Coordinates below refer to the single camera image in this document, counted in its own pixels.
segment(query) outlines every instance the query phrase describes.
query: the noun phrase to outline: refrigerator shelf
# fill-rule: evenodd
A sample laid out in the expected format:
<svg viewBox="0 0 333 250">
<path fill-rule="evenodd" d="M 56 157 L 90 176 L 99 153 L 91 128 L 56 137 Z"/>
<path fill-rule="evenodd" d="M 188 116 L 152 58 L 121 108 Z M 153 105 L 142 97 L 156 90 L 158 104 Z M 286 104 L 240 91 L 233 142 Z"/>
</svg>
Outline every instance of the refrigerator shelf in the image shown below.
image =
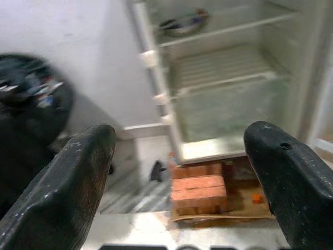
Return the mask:
<svg viewBox="0 0 333 250">
<path fill-rule="evenodd" d="M 182 97 L 221 84 L 276 79 L 277 74 L 256 47 L 242 45 L 178 59 L 171 77 L 171 92 Z"/>
<path fill-rule="evenodd" d="M 196 34 L 179 38 L 160 35 L 159 46 L 167 47 L 217 34 L 254 28 L 265 24 L 288 20 L 297 15 L 297 12 L 273 3 L 263 3 L 260 7 L 261 8 L 257 12 L 251 11 L 250 8 L 253 7 L 249 5 L 216 13 L 210 17 L 207 25 Z"/>
</svg>

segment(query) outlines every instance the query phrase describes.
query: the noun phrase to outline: white refrigerator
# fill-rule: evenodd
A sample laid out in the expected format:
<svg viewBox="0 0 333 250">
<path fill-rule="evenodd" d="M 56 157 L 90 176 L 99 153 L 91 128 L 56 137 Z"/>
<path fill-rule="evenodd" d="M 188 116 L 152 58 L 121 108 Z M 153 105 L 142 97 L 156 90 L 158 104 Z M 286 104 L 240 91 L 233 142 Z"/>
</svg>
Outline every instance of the white refrigerator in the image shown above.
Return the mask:
<svg viewBox="0 0 333 250">
<path fill-rule="evenodd" d="M 333 84 L 330 0 L 130 1 L 140 57 L 180 164 L 245 155 L 254 121 L 280 126 L 314 149 Z M 207 24 L 169 37 L 159 24 L 203 8 Z"/>
</svg>

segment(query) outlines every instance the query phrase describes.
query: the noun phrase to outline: orange object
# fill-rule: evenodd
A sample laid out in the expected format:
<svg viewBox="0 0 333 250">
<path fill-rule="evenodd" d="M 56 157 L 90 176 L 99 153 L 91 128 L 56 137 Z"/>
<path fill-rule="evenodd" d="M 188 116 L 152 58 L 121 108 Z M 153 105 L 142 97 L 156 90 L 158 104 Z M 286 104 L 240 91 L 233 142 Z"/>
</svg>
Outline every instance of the orange object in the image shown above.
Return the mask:
<svg viewBox="0 0 333 250">
<path fill-rule="evenodd" d="M 260 193 L 254 193 L 252 195 L 252 202 L 256 204 L 261 204 L 264 202 L 264 196 Z"/>
</svg>

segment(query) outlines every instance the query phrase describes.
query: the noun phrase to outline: open refrigerator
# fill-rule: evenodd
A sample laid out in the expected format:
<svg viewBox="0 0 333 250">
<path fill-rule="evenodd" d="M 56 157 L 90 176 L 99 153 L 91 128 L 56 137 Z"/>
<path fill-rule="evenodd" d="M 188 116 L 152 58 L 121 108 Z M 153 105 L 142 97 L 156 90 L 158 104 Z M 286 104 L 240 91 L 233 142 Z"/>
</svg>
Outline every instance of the open refrigerator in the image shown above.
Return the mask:
<svg viewBox="0 0 333 250">
<path fill-rule="evenodd" d="M 243 133 L 257 120 L 315 144 L 331 84 L 329 0 L 142 0 L 130 7 L 179 163 L 245 155 Z M 198 32 L 159 30 L 197 8 L 210 16 Z"/>
</svg>

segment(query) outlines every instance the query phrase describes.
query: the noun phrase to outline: white wall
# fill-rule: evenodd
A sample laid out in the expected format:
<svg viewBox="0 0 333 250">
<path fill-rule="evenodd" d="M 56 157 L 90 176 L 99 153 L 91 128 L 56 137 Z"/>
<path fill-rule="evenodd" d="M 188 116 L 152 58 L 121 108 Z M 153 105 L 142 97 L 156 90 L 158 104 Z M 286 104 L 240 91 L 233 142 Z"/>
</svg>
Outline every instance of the white wall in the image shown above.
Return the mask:
<svg viewBox="0 0 333 250">
<path fill-rule="evenodd" d="M 158 123 L 124 0 L 2 0 L 0 53 L 50 60 L 78 95 L 70 127 Z"/>
</svg>

